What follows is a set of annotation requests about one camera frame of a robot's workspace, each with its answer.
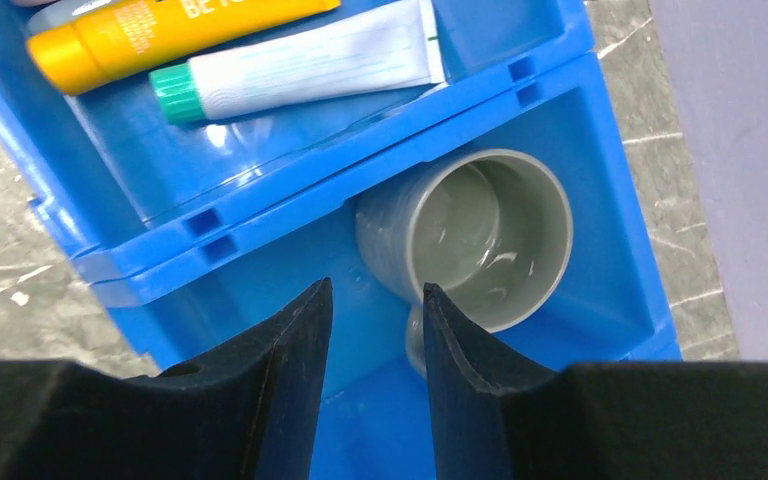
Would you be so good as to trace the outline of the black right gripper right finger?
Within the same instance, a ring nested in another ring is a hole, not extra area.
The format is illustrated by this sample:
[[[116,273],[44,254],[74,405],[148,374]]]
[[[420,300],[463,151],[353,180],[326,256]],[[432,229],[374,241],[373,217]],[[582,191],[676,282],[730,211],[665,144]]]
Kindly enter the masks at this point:
[[[424,287],[440,479],[768,479],[768,362],[553,371]]]

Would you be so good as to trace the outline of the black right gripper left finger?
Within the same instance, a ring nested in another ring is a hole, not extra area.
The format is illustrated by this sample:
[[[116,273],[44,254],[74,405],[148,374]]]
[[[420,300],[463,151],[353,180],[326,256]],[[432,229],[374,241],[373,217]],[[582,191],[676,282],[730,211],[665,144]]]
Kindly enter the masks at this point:
[[[154,377],[0,360],[0,479],[306,479],[332,324],[325,278]]]

